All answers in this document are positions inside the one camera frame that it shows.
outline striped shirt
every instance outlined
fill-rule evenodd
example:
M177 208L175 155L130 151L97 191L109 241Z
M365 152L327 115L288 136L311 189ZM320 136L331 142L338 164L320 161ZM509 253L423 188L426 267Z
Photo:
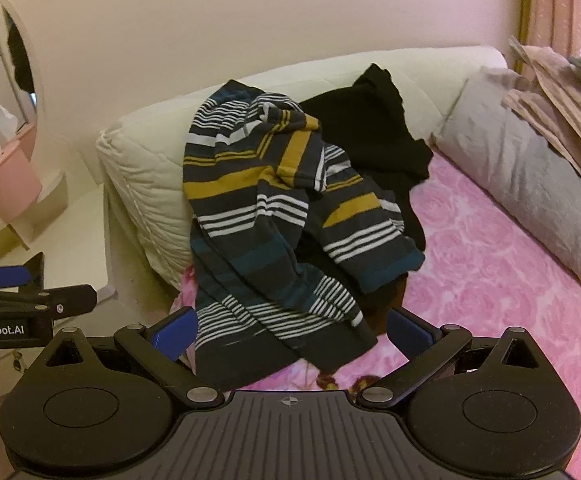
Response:
M394 196L360 177L282 94L229 81L203 103L184 193L196 216L198 374L222 389L301 357L336 369L375 343L348 290L296 261L302 231L366 293L423 263ZM326 335L328 350L317 351Z

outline folded blanket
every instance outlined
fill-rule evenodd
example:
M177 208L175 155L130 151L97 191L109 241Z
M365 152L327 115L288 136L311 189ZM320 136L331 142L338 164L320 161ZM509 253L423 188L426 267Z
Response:
M581 176L581 83L568 60L548 47L513 49L534 70L536 85L511 89L504 104L528 121Z
M423 263L393 193L359 176L298 104L237 81L192 121L184 193L196 215L197 375L221 390L299 358L334 371L376 343L346 288L295 259L304 230L364 292Z

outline yellow stripe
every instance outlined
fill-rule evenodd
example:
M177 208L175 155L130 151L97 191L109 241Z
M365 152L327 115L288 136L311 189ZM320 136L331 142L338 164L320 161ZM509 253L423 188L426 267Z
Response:
M361 182L362 180L363 180L363 178L360 175L351 176L348 180L343 180L341 182L335 182L334 184L329 184L328 186L326 186L326 192L336 191L338 189L341 189L342 187L349 187L349 186L352 186L353 184L357 184L358 182Z
M216 162L187 162L184 160L184 166L214 166Z
M227 173L210 182L184 182L184 193L188 200L200 200L254 186L259 180L265 180L271 186L281 189L290 189L279 181L272 166L255 166Z
M264 156L264 153L266 153L266 150L268 150L268 145L270 144L271 140L272 140L272 131L264 135L262 142L260 142L256 153L257 158L262 158Z
M319 119L315 119L311 115L305 115L305 129L307 130L316 130L319 128Z
M333 226L339 222L352 218L359 213L376 209L378 207L381 207L381 204L374 193L351 198L350 200L339 204L339 207L326 219L323 227Z
M253 150L244 150L243 152L222 152L217 154L215 157L207 157L207 156L193 156L193 155L186 155L184 160L190 160L193 162L211 162L213 160L218 160L219 158L225 157L232 157L232 156L243 156L243 155L254 155Z
M286 151L282 156L278 172L286 184L295 187L295 174L299 168L299 163L304 156L305 147L310 140L311 132L308 130L297 130L290 136Z

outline pink bedsheet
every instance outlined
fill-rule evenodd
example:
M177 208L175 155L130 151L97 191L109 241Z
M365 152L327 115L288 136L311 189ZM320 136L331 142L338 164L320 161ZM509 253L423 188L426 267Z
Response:
M437 326L457 323L479 336L524 326L581 410L581 285L443 156L435 154L430 173L412 193L427 235L426 262L411 273L403 305ZM333 376L299 361L245 389L356 393L404 362L384 335ZM568 470L581 480L581 442Z

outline bed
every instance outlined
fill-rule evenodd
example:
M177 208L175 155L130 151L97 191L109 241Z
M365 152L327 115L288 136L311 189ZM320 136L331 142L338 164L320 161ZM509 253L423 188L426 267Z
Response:
M242 80L300 101L351 84L371 62L390 70L411 134L423 139L441 131L469 76L506 67L492 48L405 49L307 62ZM215 88L142 108L112 124L97 144L118 199L116 215L127 219L126 234L177 288L191 263L192 216L181 193L184 134ZM433 324L462 324L475 335L528 328L581 409L580 282L445 155L435 152L430 173L411 194L428 248L424 266L409 276L403 305ZM248 388L354 394L403 362L381 335L375 348L332 376L297 362ZM581 443L569 471L581 478Z

